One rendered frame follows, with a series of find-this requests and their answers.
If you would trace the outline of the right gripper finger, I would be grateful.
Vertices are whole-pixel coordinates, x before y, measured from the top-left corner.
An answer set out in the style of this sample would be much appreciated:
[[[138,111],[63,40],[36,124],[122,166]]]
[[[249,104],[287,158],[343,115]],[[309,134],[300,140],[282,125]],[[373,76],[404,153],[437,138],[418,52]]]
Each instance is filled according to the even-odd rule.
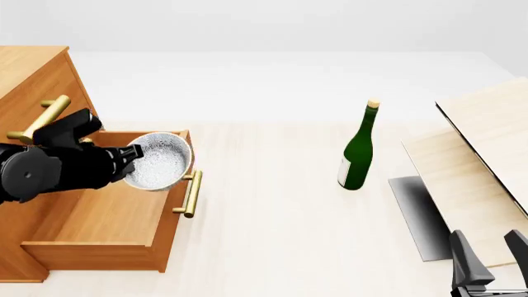
[[[523,279],[528,279],[528,238],[517,229],[513,229],[504,236],[504,239],[516,259]]]
[[[453,259],[451,288],[486,290],[495,277],[476,256],[463,232],[456,229],[449,240]]]

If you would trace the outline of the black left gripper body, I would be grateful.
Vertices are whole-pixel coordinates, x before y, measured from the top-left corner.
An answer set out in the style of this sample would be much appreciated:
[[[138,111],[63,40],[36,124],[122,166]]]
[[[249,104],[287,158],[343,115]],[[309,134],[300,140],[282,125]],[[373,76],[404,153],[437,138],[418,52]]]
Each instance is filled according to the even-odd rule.
[[[111,157],[111,177],[110,182],[118,182],[125,177],[124,168],[125,162],[124,158],[121,155],[119,148],[105,148],[106,152],[109,153]]]

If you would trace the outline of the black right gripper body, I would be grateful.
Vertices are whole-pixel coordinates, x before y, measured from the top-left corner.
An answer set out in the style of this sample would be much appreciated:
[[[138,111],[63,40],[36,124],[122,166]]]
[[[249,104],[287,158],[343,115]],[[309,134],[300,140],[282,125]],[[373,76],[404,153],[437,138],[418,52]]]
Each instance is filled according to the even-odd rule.
[[[486,286],[451,286],[451,297],[528,297],[528,289],[491,290]]]

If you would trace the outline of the patterned white bowl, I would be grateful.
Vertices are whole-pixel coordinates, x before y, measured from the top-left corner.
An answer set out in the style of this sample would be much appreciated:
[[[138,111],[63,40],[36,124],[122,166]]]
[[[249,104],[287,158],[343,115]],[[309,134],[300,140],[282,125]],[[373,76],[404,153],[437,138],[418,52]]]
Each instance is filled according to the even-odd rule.
[[[191,146],[180,135],[147,133],[132,140],[129,145],[140,146],[144,155],[133,161],[134,171],[124,177],[124,181],[136,189],[151,192],[170,190],[191,167]]]

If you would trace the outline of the open wooden drawer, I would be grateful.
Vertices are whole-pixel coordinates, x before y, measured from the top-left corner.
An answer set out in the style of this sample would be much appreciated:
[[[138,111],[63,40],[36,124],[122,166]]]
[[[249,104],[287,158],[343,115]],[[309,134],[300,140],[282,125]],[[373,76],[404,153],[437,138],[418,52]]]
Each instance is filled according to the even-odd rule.
[[[118,181],[56,192],[21,249],[49,270],[166,270],[188,182],[148,192]]]

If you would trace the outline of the wooden cabinet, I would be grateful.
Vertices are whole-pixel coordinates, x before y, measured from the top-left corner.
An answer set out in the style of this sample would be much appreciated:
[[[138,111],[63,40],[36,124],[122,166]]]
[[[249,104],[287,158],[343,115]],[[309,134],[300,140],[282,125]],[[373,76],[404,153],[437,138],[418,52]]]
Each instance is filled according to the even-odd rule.
[[[68,46],[0,46],[0,143],[12,131],[26,130],[43,113],[41,101],[69,96],[65,115],[93,108]],[[41,282],[49,270],[28,254],[21,243],[31,240],[48,215],[76,205],[81,190],[40,195],[25,204],[0,205],[0,283]]]

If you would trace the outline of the pale wooden rack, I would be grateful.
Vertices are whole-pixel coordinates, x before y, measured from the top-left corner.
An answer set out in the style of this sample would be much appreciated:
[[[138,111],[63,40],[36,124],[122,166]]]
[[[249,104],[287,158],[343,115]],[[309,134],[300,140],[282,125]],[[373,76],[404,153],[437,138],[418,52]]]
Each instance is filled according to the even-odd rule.
[[[505,234],[528,237],[528,78],[435,102],[450,124],[404,140],[450,231],[487,267],[516,264]]]

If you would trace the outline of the green wine bottle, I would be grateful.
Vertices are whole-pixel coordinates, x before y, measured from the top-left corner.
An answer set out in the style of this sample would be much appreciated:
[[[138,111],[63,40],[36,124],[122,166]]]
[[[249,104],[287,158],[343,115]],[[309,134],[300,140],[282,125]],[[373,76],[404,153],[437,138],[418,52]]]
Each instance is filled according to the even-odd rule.
[[[378,99],[369,99],[360,128],[343,151],[337,182],[346,190],[359,190],[364,185],[373,158],[372,129],[379,107]]]

